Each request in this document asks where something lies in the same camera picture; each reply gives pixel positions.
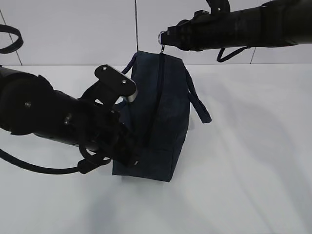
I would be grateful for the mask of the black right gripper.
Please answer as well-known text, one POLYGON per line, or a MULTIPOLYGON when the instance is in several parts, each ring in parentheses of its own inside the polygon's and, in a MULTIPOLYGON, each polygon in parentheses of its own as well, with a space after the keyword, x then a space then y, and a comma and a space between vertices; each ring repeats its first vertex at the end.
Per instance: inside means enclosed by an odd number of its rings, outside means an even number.
POLYGON ((182 51, 203 51, 195 45, 193 26, 196 20, 209 14, 208 11, 195 11, 192 19, 183 19, 177 25, 168 27, 166 31, 161 31, 160 44, 163 47, 173 46, 182 51))

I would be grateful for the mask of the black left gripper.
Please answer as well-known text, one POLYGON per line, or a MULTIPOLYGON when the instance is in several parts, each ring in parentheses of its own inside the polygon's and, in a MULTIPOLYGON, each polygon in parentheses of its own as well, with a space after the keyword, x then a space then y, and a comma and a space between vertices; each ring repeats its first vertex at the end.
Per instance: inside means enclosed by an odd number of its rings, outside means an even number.
POLYGON ((130 168, 138 165, 137 138, 119 119, 120 112, 116 110, 91 117, 78 115, 78 148, 83 156, 83 160, 78 162, 81 174, 87 174, 111 161, 130 168))

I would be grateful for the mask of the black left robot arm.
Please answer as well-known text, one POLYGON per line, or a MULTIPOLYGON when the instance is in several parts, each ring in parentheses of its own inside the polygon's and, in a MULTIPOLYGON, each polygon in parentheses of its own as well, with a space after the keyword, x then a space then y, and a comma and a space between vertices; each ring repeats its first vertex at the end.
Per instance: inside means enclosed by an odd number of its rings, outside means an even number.
POLYGON ((41 75, 0 69, 0 127, 15 136, 34 134, 76 146, 82 155, 77 166, 47 168, 20 160, 5 151, 1 159, 22 169, 48 175, 86 174, 116 161, 135 166, 137 139, 121 122, 119 98, 135 100, 137 87, 109 65, 95 70, 97 81, 80 98, 55 90, 41 75))

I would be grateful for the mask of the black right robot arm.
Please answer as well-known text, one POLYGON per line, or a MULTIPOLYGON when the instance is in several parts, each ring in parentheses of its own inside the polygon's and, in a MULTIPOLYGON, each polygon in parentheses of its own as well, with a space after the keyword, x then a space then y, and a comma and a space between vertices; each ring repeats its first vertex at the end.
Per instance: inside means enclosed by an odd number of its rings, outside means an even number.
POLYGON ((287 47, 312 42, 312 2, 272 0, 261 6, 230 11, 227 0, 210 2, 160 34, 160 43, 183 51, 233 47, 287 47))

